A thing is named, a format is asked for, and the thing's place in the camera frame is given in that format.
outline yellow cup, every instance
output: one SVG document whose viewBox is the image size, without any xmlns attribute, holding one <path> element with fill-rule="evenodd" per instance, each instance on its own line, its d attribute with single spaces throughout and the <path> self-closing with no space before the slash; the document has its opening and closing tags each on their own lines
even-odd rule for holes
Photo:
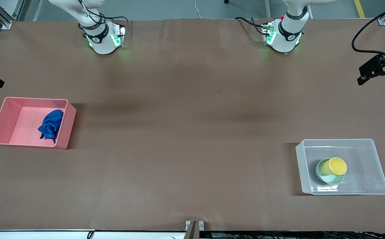
<svg viewBox="0 0 385 239">
<path fill-rule="evenodd" d="M 344 160 L 334 157 L 326 161 L 321 169 L 326 175 L 343 175 L 347 171 L 347 165 Z"/>
</svg>

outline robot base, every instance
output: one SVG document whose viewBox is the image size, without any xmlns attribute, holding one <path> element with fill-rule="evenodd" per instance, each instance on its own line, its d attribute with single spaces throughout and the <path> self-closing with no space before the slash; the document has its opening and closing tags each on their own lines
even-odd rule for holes
<svg viewBox="0 0 385 239">
<path fill-rule="evenodd" d="M 112 23 L 111 21 L 106 21 L 106 24 L 109 27 L 109 31 L 101 43 L 95 43 L 93 39 L 91 40 L 87 37 L 89 46 L 101 55 L 110 54 L 116 50 L 117 47 L 123 47 L 124 35 L 126 33 L 124 26 Z"/>
<path fill-rule="evenodd" d="M 278 18 L 275 21 L 268 23 L 267 25 L 262 25 L 263 33 L 269 34 L 269 36 L 263 35 L 263 42 L 265 45 L 269 45 L 278 52 L 287 53 L 292 51 L 298 44 L 301 33 L 293 41 L 287 41 L 278 30 L 280 22 L 281 19 Z"/>
</svg>

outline translucent white bin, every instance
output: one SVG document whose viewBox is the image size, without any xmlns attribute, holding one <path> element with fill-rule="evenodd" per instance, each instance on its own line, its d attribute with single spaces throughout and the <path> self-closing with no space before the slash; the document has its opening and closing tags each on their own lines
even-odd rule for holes
<svg viewBox="0 0 385 239">
<path fill-rule="evenodd" d="M 385 195 L 385 177 L 372 139 L 305 139 L 295 147 L 301 189 L 306 194 Z M 316 165 L 339 157 L 347 164 L 344 180 L 329 185 L 316 176 Z"/>
</svg>

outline green plate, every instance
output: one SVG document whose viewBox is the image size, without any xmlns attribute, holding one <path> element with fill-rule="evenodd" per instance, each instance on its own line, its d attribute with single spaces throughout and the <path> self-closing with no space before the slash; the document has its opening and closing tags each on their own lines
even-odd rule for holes
<svg viewBox="0 0 385 239">
<path fill-rule="evenodd" d="M 320 165 L 322 163 L 324 163 L 330 159 L 331 158 L 323 159 L 318 163 L 318 166 L 316 166 L 316 175 L 324 183 L 328 183 L 331 185 L 337 185 L 344 180 L 344 175 L 326 175 L 326 174 L 324 174 L 324 172 L 322 171 L 322 169 L 320 167 Z"/>
</svg>

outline yellow line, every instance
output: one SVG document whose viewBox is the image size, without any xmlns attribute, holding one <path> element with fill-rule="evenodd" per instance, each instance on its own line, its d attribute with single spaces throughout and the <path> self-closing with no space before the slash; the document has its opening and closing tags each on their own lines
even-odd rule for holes
<svg viewBox="0 0 385 239">
<path fill-rule="evenodd" d="M 354 4 L 356 5 L 357 13 L 359 13 L 359 18 L 365 18 L 365 14 L 363 13 L 362 5 L 359 0 L 354 0 Z"/>
</svg>

